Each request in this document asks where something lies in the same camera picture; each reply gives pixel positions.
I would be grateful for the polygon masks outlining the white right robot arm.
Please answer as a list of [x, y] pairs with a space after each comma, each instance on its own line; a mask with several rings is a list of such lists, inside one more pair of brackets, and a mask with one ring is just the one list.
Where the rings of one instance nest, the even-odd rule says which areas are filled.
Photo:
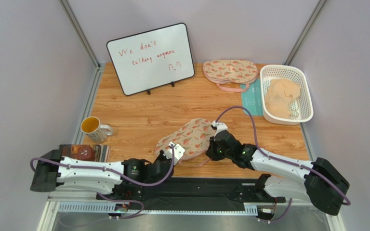
[[343, 205], [350, 184], [326, 159], [303, 161], [266, 151], [238, 141], [222, 130], [210, 137], [206, 155], [212, 161], [230, 159], [239, 168], [270, 173], [263, 189], [272, 197], [287, 197], [312, 203], [320, 211], [336, 216]]

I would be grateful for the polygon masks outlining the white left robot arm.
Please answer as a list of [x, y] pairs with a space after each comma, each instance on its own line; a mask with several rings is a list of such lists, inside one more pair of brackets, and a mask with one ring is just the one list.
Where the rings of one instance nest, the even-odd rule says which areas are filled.
[[60, 150], [51, 150], [30, 161], [34, 172], [30, 190], [53, 192], [58, 187], [111, 194], [116, 185], [132, 183], [153, 187], [163, 183], [173, 174], [174, 166], [183, 157], [181, 146], [160, 151], [153, 163], [143, 159], [117, 162], [82, 161], [62, 155]]

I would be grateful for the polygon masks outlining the floral mesh laundry bag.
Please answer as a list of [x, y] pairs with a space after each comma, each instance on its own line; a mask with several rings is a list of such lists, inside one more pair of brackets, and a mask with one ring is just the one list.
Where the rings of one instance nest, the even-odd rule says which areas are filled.
[[170, 142], [173, 142], [185, 150], [179, 164], [192, 166], [193, 158], [199, 158], [200, 155], [205, 156], [210, 145], [210, 137], [215, 135], [211, 124], [212, 122], [205, 118], [191, 119], [177, 131], [161, 138], [156, 144], [155, 155], [159, 155], [161, 150], [168, 149]]

